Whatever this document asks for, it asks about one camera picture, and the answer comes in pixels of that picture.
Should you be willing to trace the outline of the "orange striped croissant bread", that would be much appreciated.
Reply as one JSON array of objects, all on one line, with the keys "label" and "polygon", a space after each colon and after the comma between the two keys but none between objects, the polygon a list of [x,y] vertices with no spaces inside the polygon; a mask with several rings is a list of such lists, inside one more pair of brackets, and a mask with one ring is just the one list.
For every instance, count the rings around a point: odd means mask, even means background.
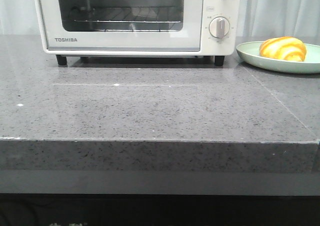
[{"label": "orange striped croissant bread", "polygon": [[276,60],[303,62],[307,48],[303,41],[295,37],[271,38],[260,45],[259,55]]}]

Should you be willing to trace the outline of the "white Toshiba toaster oven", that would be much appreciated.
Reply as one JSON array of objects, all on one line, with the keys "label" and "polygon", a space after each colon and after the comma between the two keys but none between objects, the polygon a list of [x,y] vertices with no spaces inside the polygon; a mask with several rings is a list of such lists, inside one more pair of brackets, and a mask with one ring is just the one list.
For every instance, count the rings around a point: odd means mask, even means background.
[{"label": "white Toshiba toaster oven", "polygon": [[[200,48],[198,51],[97,51],[97,50],[58,50],[46,48],[44,40],[43,21],[40,14],[39,0],[34,0],[41,42],[43,50],[56,56],[60,66],[67,64],[68,57],[189,57],[204,56],[213,57],[216,66],[222,66],[225,56],[231,55],[235,50],[236,30],[239,16],[240,0],[203,0],[202,21],[200,34]],[[222,39],[214,38],[209,32],[210,22],[216,17],[224,17],[230,23],[228,34]]]}]

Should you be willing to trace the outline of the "light green round plate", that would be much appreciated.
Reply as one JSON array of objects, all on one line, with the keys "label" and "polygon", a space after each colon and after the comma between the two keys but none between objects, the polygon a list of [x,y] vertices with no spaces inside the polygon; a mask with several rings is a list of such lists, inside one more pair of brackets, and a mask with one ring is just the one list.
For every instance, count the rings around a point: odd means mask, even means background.
[{"label": "light green round plate", "polygon": [[303,62],[277,60],[260,56],[261,41],[246,42],[236,46],[239,57],[246,63],[270,71],[291,74],[318,74],[320,72],[319,45],[305,44],[306,57]]}]

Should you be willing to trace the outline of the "white glass oven door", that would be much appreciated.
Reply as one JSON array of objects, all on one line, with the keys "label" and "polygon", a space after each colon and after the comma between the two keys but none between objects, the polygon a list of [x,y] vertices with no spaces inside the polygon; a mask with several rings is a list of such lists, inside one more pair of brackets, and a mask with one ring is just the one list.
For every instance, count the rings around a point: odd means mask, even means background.
[{"label": "white glass oven door", "polygon": [[[97,51],[198,51],[203,0],[38,0],[46,48]],[[73,8],[175,7],[181,23],[98,23],[69,19]]]}]

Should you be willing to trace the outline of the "lower beige timer knob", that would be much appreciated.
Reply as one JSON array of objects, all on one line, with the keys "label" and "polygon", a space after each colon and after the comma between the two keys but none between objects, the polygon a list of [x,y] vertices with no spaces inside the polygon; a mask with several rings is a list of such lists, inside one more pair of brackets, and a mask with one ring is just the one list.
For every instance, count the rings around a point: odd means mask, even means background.
[{"label": "lower beige timer knob", "polygon": [[224,17],[216,17],[209,24],[210,34],[217,39],[225,37],[230,30],[230,23]]}]

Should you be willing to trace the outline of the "white background curtain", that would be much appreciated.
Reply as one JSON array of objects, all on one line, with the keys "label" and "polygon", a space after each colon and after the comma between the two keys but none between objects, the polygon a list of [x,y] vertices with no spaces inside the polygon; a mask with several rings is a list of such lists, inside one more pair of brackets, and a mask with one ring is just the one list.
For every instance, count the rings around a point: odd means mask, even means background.
[{"label": "white background curtain", "polygon": [[[240,0],[239,37],[320,36],[320,0]],[[0,0],[2,35],[40,33],[34,0]]]}]

